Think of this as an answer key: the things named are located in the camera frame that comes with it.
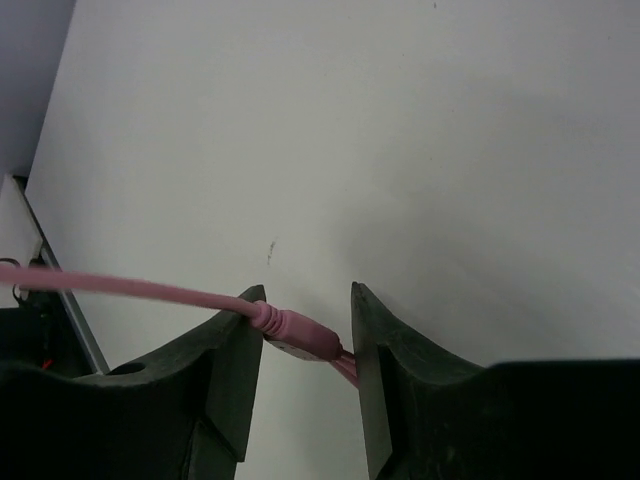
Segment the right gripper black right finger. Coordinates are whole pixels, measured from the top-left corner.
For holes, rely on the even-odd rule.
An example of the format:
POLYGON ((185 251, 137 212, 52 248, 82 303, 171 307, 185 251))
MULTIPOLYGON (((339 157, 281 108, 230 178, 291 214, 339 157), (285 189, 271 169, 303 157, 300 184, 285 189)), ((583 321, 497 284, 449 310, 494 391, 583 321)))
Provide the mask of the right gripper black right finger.
POLYGON ((352 338, 372 479, 635 479, 637 360, 481 367, 398 319, 362 283, 352 338))

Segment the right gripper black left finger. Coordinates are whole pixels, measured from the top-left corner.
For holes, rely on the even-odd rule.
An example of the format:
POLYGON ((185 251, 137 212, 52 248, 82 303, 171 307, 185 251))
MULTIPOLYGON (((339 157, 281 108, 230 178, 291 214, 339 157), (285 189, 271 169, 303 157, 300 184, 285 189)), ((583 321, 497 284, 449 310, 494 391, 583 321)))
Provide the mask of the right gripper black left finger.
POLYGON ((5 479, 231 479, 246 456, 263 339, 220 312, 114 370, 46 355, 52 325, 1 312, 5 479))

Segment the aluminium rail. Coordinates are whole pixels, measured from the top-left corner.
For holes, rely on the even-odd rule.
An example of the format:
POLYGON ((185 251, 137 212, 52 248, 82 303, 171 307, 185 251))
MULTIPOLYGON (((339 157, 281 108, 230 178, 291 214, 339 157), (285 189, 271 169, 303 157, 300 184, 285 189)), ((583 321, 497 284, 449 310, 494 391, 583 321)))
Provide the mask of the aluminium rail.
MULTIPOLYGON (((57 261, 57 258, 44 234, 44 230, 42 229, 29 200, 27 199, 26 192, 22 191, 21 195, 24 204, 29 210, 32 221, 37 227, 42 238, 40 257, 43 259, 44 264, 47 267, 58 268, 59 262, 57 261)), ((110 371, 109 365, 91 331, 75 295, 71 291, 63 291, 59 296, 91 371, 96 374, 108 373, 110 371)))

